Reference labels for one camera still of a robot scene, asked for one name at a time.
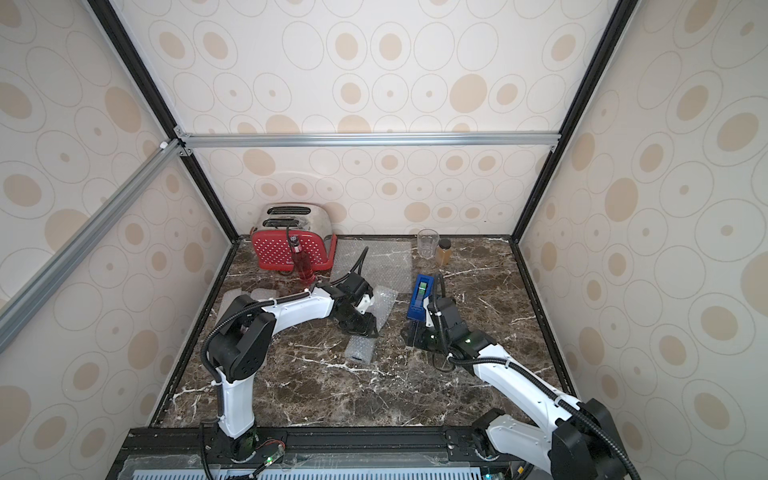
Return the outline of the blue tape dispenser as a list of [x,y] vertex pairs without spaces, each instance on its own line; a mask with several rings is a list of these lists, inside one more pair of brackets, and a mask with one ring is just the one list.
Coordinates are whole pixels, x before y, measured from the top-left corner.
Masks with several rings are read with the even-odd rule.
[[416,322],[424,322],[426,319],[425,301],[429,299],[434,278],[432,276],[419,274],[413,287],[413,292],[406,318]]

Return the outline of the red drink bottle back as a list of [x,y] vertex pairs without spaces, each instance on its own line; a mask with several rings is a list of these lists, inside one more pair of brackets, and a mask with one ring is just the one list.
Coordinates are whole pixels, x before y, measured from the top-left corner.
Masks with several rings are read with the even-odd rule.
[[297,272],[302,284],[305,286],[310,286],[316,280],[316,276],[312,267],[311,257],[303,249],[297,236],[290,235],[288,237],[288,242],[291,248],[294,270]]

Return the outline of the single bubble wrap sheet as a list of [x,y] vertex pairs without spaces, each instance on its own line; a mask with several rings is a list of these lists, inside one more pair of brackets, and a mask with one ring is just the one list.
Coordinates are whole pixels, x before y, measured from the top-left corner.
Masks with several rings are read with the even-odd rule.
[[221,304],[217,313],[216,323],[219,323],[226,317],[225,315],[226,311],[232,305],[233,301],[237,297],[239,297],[241,294],[242,294],[242,290],[240,288],[228,290],[223,294]]

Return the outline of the purple drink bottle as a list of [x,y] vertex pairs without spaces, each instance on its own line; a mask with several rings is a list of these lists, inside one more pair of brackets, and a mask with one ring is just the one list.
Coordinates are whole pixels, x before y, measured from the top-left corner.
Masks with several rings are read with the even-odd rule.
[[373,359],[376,343],[376,338],[351,336],[345,349],[344,356],[352,361],[370,364]]

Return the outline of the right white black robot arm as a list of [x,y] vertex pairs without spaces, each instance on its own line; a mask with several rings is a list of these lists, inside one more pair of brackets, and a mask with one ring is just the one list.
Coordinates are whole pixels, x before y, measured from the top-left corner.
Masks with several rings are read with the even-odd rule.
[[521,459],[554,479],[637,479],[608,409],[582,401],[541,379],[487,333],[461,318],[441,275],[418,275],[402,330],[405,343],[428,353],[435,369],[463,368],[514,403],[527,422],[493,409],[473,425],[484,460]]

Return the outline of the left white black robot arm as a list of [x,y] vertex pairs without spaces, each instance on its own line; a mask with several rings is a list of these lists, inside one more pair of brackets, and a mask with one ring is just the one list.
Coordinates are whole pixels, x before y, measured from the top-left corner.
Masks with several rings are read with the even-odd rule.
[[379,335],[371,311],[374,290],[362,276],[367,253],[364,249],[341,278],[315,282],[300,293],[261,301],[249,295],[236,297],[206,337],[200,349],[201,363],[217,389],[216,446],[226,457],[242,463],[257,451],[253,383],[275,334],[331,318],[347,335]]

